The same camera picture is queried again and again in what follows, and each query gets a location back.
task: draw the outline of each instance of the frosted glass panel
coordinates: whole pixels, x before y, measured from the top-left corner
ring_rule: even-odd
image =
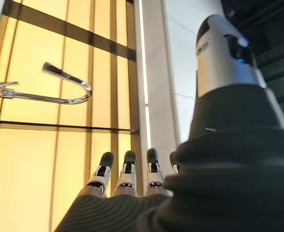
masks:
[[[0,232],[47,232],[55,131],[0,129]]]
[[[65,20],[68,0],[23,0],[22,4]]]
[[[85,151],[85,132],[59,132],[52,231],[56,229],[84,186]]]
[[[42,72],[43,64],[61,67],[63,36],[19,21],[8,81],[19,81],[16,92],[59,97],[60,78]],[[4,99],[1,120],[56,124],[58,104]]]
[[[65,41],[63,70],[88,82],[88,59],[89,45],[67,37]],[[73,99],[84,95],[85,91],[80,86],[68,81],[62,82],[62,98]],[[87,126],[88,103],[89,101],[76,105],[60,105],[60,124]]]
[[[92,126],[111,127],[110,53],[93,48]]]
[[[67,22],[85,30],[90,27],[90,6],[93,0],[69,0]]]
[[[117,43],[127,46],[126,0],[116,0]]]
[[[96,0],[94,4],[94,33],[110,38],[110,0]]]
[[[2,42],[0,53],[0,82],[5,82],[8,64],[10,61],[11,48],[13,45],[14,33],[17,24],[17,19],[8,18],[5,35]]]
[[[117,56],[118,128],[130,129],[128,60]]]

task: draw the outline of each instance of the white pillar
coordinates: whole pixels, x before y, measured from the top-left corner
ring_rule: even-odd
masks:
[[[203,20],[212,14],[223,14],[223,9],[220,0],[135,0],[134,4],[140,136],[145,179],[145,76],[151,146],[158,150],[164,175],[172,174],[169,155],[188,139],[193,116],[196,36]]]

